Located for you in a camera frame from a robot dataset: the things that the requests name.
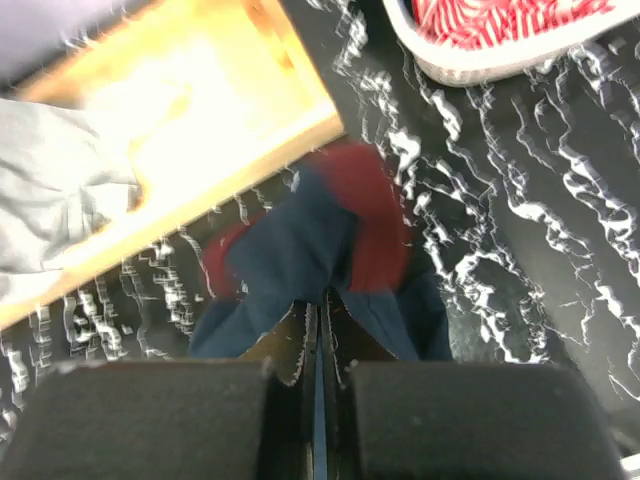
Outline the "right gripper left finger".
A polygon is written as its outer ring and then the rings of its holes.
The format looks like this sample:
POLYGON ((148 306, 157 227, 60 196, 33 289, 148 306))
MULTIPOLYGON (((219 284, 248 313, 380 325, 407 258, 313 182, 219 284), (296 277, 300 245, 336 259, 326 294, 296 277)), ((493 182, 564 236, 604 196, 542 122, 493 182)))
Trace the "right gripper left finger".
POLYGON ((317 314, 235 360, 66 361, 14 434, 18 479, 309 479, 317 314))

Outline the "navy garment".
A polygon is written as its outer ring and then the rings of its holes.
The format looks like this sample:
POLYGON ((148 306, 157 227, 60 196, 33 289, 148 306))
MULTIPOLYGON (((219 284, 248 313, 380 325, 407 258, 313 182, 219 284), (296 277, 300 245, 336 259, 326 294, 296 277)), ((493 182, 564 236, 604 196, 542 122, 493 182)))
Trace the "navy garment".
POLYGON ((348 314, 401 360, 451 358, 449 322, 435 278, 411 260, 399 194, 377 150, 329 148, 269 212, 214 239, 204 265, 214 294, 188 351, 242 355, 298 302, 338 294, 348 314))

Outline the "red striped tank top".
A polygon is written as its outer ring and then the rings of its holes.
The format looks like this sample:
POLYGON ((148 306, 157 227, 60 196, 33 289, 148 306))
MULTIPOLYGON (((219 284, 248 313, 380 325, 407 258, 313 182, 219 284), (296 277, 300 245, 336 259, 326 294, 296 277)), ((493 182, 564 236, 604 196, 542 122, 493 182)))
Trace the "red striped tank top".
POLYGON ((411 3, 418 32, 463 50, 512 43, 614 10, 608 0, 419 0, 411 3))

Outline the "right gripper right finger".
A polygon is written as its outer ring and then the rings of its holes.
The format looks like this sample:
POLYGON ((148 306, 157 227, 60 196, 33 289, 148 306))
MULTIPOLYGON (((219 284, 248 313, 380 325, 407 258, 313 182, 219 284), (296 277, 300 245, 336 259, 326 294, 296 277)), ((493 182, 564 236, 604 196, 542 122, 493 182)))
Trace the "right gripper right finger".
POLYGON ((407 362, 322 306, 332 479, 621 479, 606 417, 555 365, 407 362))

